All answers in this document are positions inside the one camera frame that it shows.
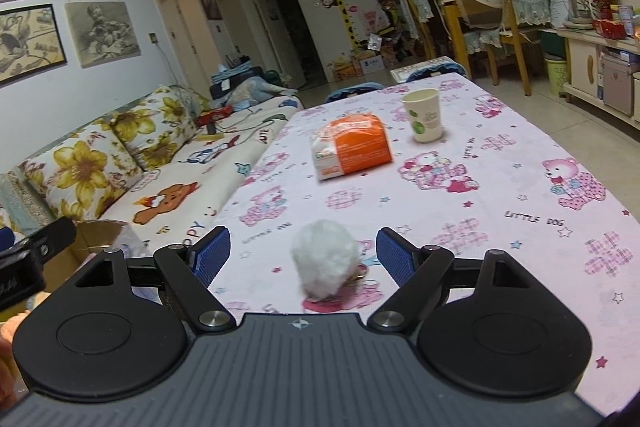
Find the paper cup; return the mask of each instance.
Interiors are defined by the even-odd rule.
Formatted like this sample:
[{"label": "paper cup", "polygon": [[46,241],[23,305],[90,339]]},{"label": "paper cup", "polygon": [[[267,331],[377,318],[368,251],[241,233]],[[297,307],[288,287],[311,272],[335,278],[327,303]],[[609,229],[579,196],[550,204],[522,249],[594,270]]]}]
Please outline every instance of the paper cup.
[{"label": "paper cup", "polygon": [[410,92],[402,97],[402,103],[417,142],[432,142],[442,136],[440,92],[437,89]]}]

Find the orange and white snack bag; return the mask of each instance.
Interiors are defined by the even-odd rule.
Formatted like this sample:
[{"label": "orange and white snack bag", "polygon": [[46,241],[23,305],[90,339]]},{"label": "orange and white snack bag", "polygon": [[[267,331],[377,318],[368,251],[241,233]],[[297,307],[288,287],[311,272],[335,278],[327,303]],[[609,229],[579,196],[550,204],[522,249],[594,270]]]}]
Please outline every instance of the orange and white snack bag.
[{"label": "orange and white snack bag", "polygon": [[311,139],[318,179],[327,180],[392,161],[385,126],[373,114],[334,120]]}]

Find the cabinet door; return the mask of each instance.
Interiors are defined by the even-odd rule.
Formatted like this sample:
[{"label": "cabinet door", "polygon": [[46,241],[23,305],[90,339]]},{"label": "cabinet door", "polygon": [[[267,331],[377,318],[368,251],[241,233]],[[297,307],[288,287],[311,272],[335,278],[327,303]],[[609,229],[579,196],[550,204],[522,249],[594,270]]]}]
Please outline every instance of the cabinet door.
[{"label": "cabinet door", "polygon": [[598,47],[589,42],[569,40],[571,85],[597,98]]}]

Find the open door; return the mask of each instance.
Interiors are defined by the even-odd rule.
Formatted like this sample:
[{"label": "open door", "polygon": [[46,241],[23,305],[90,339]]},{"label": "open door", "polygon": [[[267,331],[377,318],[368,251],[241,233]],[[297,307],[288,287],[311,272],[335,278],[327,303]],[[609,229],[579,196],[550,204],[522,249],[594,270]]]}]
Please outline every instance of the open door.
[{"label": "open door", "polygon": [[254,2],[271,41],[276,60],[280,65],[280,72],[291,76],[289,87],[292,89],[304,86],[306,84],[305,72],[300,65],[300,59],[287,31],[278,3],[276,0],[254,0]]}]

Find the cabinet handle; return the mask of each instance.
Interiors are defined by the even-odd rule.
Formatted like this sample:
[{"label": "cabinet handle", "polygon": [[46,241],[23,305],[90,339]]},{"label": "cabinet handle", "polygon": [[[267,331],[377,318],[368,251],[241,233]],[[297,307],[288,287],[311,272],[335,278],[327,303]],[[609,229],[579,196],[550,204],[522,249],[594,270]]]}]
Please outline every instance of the cabinet handle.
[{"label": "cabinet handle", "polygon": [[589,75],[589,83],[593,84],[593,56],[589,55],[589,58],[587,58],[587,74]]}]

